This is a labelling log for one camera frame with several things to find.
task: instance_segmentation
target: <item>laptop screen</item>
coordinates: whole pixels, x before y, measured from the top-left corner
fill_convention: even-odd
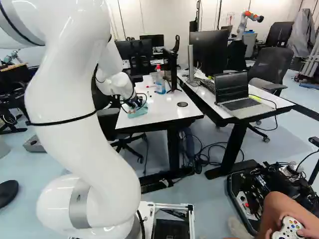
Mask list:
[[[215,75],[216,103],[248,97],[247,71]]]

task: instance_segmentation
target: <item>desk surface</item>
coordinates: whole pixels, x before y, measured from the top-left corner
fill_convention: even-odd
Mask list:
[[[116,129],[146,125],[151,123],[159,123],[170,120],[180,120],[186,118],[202,118],[203,113],[197,108],[188,95],[182,91],[170,92],[168,94],[160,95],[155,93],[155,87],[146,88],[146,86],[153,86],[154,80],[151,75],[143,76],[143,82],[136,83],[135,90],[137,93],[145,93],[148,96],[149,112],[146,115],[139,116],[134,119],[129,119],[127,113],[122,109],[120,111]],[[187,102],[188,106],[181,108],[177,106],[179,102]]]
[[[12,65],[12,66],[8,66],[7,68],[3,68],[0,71],[4,72],[4,71],[9,71],[12,70],[14,68],[20,67],[20,66],[25,66],[27,63],[22,63],[22,64],[16,64],[16,65]]]
[[[177,76],[180,80],[182,80],[184,83],[187,81],[187,77],[183,77],[183,74],[188,74],[188,71],[178,71]],[[215,105],[216,97],[213,93],[211,93],[208,89],[206,89],[203,86],[191,86],[190,84],[186,83],[192,91],[194,91],[202,100],[204,100],[214,111],[216,111],[223,119],[228,119],[232,118],[233,116],[230,115],[228,112],[226,112],[223,108]],[[249,85],[249,93],[265,98],[267,100],[273,101],[277,104],[277,108],[285,108],[285,107],[290,107],[294,106],[295,104],[286,101],[283,98],[277,97],[273,94],[270,94],[264,90],[261,90],[257,87]],[[260,100],[262,103],[274,107],[274,103],[266,100]]]

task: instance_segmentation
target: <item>mesh chair back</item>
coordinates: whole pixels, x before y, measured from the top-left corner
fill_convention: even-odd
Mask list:
[[[293,30],[293,21],[275,22],[269,30],[266,40],[267,46],[286,47]]]
[[[289,69],[294,52],[288,48],[263,48],[254,66],[248,72],[248,81],[260,78],[275,84],[282,84]]]

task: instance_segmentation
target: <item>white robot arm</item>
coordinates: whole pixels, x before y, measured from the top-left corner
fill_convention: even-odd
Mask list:
[[[90,90],[110,38],[105,0],[2,0],[0,9],[1,48],[46,45],[25,104],[45,150],[73,173],[43,190],[38,218],[76,238],[128,238],[141,200],[140,182],[103,135]],[[120,62],[114,48],[107,50],[107,64],[100,63],[97,74],[97,80],[106,80],[97,85],[106,94],[127,98],[133,92],[128,76],[120,68],[104,72],[110,62]],[[110,81],[118,87],[110,90]]]

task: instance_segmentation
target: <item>laptop keyboard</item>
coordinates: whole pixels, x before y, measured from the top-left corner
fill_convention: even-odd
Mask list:
[[[215,83],[212,80],[200,79],[201,84],[215,95]]]
[[[223,106],[228,108],[230,111],[235,111],[235,110],[239,110],[239,109],[247,108],[251,106],[256,106],[256,105],[260,105],[260,103],[250,98],[223,104]]]

